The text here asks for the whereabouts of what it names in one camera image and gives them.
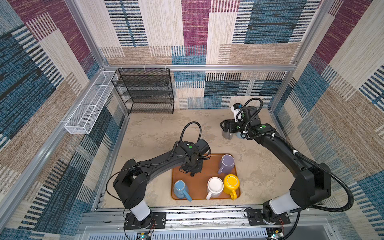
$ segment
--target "mesh rack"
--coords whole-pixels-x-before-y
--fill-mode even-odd
[[[65,129],[70,134],[89,134],[91,132],[113,89],[111,80],[116,77],[113,71],[103,71],[98,76],[65,124]]]
[[[168,68],[119,68],[112,80],[129,113],[173,113]]]

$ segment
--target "white mug handle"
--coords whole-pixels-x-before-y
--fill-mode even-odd
[[[209,192],[206,199],[209,200],[212,197],[212,192]]]
[[[223,172],[224,166],[221,166],[220,169],[218,170],[217,174],[221,174]]]

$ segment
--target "white mug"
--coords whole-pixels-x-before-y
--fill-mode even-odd
[[[208,195],[206,197],[209,200],[211,197],[218,197],[224,189],[223,181],[218,177],[211,177],[207,183],[207,192]]]

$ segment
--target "mounting plate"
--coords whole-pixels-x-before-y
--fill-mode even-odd
[[[153,212],[152,219],[156,221],[155,229],[166,227],[166,216],[167,216],[166,212]],[[140,221],[136,219],[135,215],[133,214],[128,215],[127,221],[124,223],[124,229],[136,230],[136,229],[140,229],[139,226],[140,226]]]
[[[258,226],[258,225],[267,225],[263,221],[263,217],[261,215],[261,210],[262,209],[247,209],[246,213],[247,216],[253,216],[252,218],[248,218],[249,225],[251,226]],[[291,220],[289,220],[289,217],[286,217],[285,215],[281,215],[281,220],[283,221],[284,224],[291,224]]]

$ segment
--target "brown tray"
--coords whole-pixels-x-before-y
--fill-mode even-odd
[[[203,163],[203,169],[201,173],[196,173],[195,176],[191,177],[189,173],[185,174],[179,171],[180,167],[175,167],[172,169],[172,187],[171,187],[171,196],[175,200],[187,200],[179,199],[173,192],[173,186],[175,185],[177,180],[183,180],[185,184],[189,188],[189,195],[193,200],[206,200],[207,196],[207,183],[211,177],[218,177],[221,180],[225,178],[228,174],[234,174],[237,176],[236,172],[236,160],[235,167],[228,174],[221,173],[217,174],[219,169],[219,163],[221,161],[222,156],[228,153],[213,153],[211,159],[205,160]],[[236,190],[237,198],[240,197],[241,191],[240,187]],[[231,199],[231,196],[222,192],[220,196],[212,198],[212,199]]]

